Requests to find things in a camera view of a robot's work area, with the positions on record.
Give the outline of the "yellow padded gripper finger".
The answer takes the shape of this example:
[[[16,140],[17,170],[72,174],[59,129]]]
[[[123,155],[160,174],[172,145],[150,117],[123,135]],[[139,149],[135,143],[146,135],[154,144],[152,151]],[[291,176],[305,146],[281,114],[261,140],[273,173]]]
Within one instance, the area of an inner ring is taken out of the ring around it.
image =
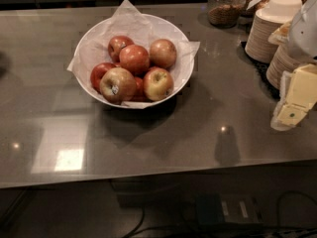
[[[285,71],[280,80],[277,102],[270,127],[277,131],[295,128],[317,103],[317,65],[307,64],[293,72]]]
[[[290,21],[282,24],[279,28],[277,28],[273,33],[270,34],[270,36],[268,37],[268,41],[274,45],[284,44],[287,41],[290,25]]]

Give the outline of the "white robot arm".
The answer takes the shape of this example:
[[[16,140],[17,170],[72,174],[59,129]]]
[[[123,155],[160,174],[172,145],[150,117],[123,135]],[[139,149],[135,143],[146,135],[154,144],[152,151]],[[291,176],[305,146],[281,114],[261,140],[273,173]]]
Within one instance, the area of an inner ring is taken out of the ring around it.
[[[285,44],[286,53],[299,61],[298,68],[281,76],[280,100],[270,121],[273,129],[286,131],[295,128],[317,103],[317,0],[307,0],[268,41]]]

